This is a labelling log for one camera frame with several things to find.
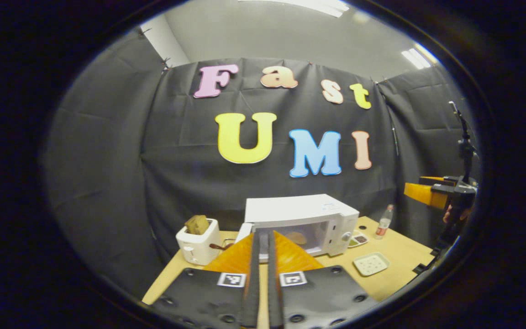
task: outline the yellow letter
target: yellow letter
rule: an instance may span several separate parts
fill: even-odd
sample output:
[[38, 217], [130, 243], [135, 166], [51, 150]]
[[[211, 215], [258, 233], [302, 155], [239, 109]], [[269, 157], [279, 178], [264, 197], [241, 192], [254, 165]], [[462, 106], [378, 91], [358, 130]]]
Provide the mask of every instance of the yellow letter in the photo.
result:
[[294, 88], [298, 82], [294, 79], [294, 73], [284, 66], [269, 66], [263, 69], [263, 77], [261, 77], [261, 84], [265, 87], [284, 87]]
[[324, 98], [328, 102], [341, 104], [344, 101], [344, 97], [342, 97], [342, 94], [338, 91], [340, 90], [338, 83], [330, 80], [322, 80], [320, 85], [324, 88], [322, 95], [324, 95]]
[[258, 141], [252, 149], [243, 149], [239, 142], [241, 122], [245, 116], [240, 113], [224, 113], [215, 117], [219, 124], [219, 152], [223, 158], [234, 163], [259, 162], [271, 153], [273, 145], [272, 122], [277, 116], [260, 112], [252, 116], [257, 121]]
[[369, 160], [369, 134], [366, 131], [354, 131], [352, 137], [357, 141], [357, 161], [354, 167], [358, 170], [369, 169], [372, 166]]
[[367, 96], [369, 91], [363, 88], [363, 85], [360, 83], [353, 84], [350, 88], [354, 91], [354, 99], [357, 101], [358, 106], [362, 107], [365, 110], [371, 108], [371, 103], [367, 102]]

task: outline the plastic bottle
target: plastic bottle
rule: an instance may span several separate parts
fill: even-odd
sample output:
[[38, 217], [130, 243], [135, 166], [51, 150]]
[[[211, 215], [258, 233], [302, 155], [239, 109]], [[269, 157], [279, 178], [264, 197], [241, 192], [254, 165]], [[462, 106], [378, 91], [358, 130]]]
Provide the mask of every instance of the plastic bottle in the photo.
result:
[[389, 225], [391, 225], [391, 220], [393, 219], [393, 205], [389, 204], [387, 210], [383, 212], [383, 215], [380, 217], [379, 227], [376, 229], [375, 239], [380, 240], [384, 237]]

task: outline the person's hand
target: person's hand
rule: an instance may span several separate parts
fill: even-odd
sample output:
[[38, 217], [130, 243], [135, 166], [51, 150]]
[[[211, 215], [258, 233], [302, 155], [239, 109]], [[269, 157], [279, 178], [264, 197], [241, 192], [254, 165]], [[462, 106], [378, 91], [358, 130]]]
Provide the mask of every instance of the person's hand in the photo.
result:
[[[449, 211], [452, 209], [452, 206], [450, 205], [447, 210], [446, 210], [446, 213], [444, 214], [444, 223], [447, 223], [447, 219], [449, 218]], [[466, 217], [468, 217], [468, 215], [472, 212], [472, 208], [468, 208], [466, 210], [464, 210], [462, 212], [462, 214], [460, 215], [460, 220], [463, 221], [464, 219], [466, 219]]]

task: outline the pink letter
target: pink letter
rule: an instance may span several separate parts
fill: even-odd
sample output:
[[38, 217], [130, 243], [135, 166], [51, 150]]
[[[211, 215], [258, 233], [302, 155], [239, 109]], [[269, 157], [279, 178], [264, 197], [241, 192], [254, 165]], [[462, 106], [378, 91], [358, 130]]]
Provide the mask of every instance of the pink letter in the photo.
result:
[[225, 87], [230, 80], [230, 73], [238, 72], [238, 66], [232, 65], [218, 65], [206, 66], [200, 69], [202, 71], [202, 79], [200, 79], [200, 87], [194, 93], [194, 98], [214, 97], [221, 94], [221, 90], [216, 88], [216, 83], [221, 87]]
[[357, 162], [354, 167], [358, 170], [369, 169], [372, 166], [369, 160], [369, 133], [366, 131], [355, 131], [352, 137], [357, 141]]

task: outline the white toaster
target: white toaster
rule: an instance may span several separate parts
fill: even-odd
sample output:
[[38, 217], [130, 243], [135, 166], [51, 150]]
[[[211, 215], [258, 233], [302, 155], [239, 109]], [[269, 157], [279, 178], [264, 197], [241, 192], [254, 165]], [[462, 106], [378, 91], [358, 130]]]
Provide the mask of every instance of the white toaster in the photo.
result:
[[202, 235], [188, 233], [187, 227], [176, 234], [176, 240], [184, 259], [197, 265], [208, 265], [219, 255], [219, 250], [210, 247], [210, 244], [221, 245], [221, 231], [216, 219], [207, 218], [208, 229]]

